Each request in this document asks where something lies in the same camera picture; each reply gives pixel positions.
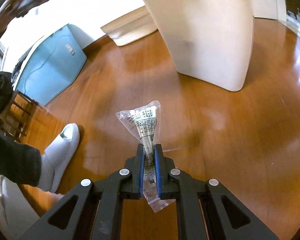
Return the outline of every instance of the blue gripper pad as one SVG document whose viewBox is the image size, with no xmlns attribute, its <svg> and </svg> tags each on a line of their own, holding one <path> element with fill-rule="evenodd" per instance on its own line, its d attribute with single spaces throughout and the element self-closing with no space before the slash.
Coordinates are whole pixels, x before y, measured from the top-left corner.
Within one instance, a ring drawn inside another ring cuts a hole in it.
<svg viewBox="0 0 300 240">
<path fill-rule="evenodd" d="M 161 198 L 161 176 L 160 176 L 160 165 L 157 147 L 154 148 L 154 165 L 155 165 L 155 180 L 157 185 L 158 197 Z"/>
<path fill-rule="evenodd" d="M 142 198 L 144 174 L 145 174 L 145 151 L 142 150 L 141 165 L 140 165 L 140 179 L 139 179 L 139 197 L 140 198 Z"/>
</svg>

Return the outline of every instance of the baseboard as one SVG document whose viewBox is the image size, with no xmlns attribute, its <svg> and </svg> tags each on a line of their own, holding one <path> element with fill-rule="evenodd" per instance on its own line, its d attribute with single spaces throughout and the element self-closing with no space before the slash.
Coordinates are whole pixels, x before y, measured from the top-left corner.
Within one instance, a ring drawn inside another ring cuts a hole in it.
<svg viewBox="0 0 300 240">
<path fill-rule="evenodd" d="M 103 35 L 101 38 L 95 40 L 93 43 L 89 44 L 87 47 L 83 48 L 82 51 L 87 55 L 91 55 L 95 51 L 101 49 L 101 47 L 110 43 L 112 39 L 108 35 Z"/>
</svg>

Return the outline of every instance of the white plastic bin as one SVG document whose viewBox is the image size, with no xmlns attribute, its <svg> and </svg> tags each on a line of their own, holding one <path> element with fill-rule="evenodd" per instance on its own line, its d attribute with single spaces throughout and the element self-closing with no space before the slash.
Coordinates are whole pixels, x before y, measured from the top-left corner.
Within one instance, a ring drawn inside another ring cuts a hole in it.
<svg viewBox="0 0 300 240">
<path fill-rule="evenodd" d="M 143 0 L 179 73 L 243 87 L 253 41 L 251 0 Z"/>
</svg>

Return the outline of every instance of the chair leg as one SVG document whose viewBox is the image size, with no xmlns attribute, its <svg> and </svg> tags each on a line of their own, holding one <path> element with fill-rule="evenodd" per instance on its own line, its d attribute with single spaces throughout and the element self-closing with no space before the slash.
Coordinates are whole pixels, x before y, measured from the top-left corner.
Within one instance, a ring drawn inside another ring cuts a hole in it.
<svg viewBox="0 0 300 240">
<path fill-rule="evenodd" d="M 24 125 L 24 120 L 22 119 L 21 116 L 15 114 L 13 111 L 9 111 L 8 115 L 11 116 L 14 120 L 18 121 L 19 123 L 22 124 L 22 126 Z"/>
<path fill-rule="evenodd" d="M 22 136 L 22 134 L 20 133 L 19 136 L 15 138 L 15 140 L 19 143 L 21 143 L 21 136 Z"/>
<path fill-rule="evenodd" d="M 26 94 L 24 94 L 20 91 L 18 91 L 18 94 L 21 95 L 22 98 L 26 99 L 29 103 L 33 103 L 34 100 L 32 98 L 28 97 Z"/>
<path fill-rule="evenodd" d="M 4 122 L 6 122 L 12 129 L 16 130 L 18 133 L 26 136 L 25 132 L 23 132 L 20 128 L 14 127 L 14 125 L 10 121 L 4 120 Z"/>
<path fill-rule="evenodd" d="M 13 102 L 13 104 L 15 106 L 17 106 L 18 108 L 20 108 L 22 111 L 24 111 L 25 113 L 29 114 L 30 115 L 30 112 L 27 111 L 26 109 L 24 109 L 21 105 L 19 105 L 16 101 Z"/>
<path fill-rule="evenodd" d="M 4 132 L 5 136 L 11 138 L 12 140 L 16 140 L 17 142 L 20 142 L 19 138 L 15 138 L 11 133 L 9 133 L 5 128 L 1 128 L 1 130 Z"/>
</svg>

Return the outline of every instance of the black pants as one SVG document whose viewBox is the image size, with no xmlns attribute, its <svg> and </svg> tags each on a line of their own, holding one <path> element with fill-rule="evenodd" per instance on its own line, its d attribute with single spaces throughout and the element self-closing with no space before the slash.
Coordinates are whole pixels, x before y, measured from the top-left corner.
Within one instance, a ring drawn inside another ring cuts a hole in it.
<svg viewBox="0 0 300 240">
<path fill-rule="evenodd" d="M 41 174 L 40 151 L 0 133 L 0 175 L 17 184 L 36 187 Z"/>
</svg>

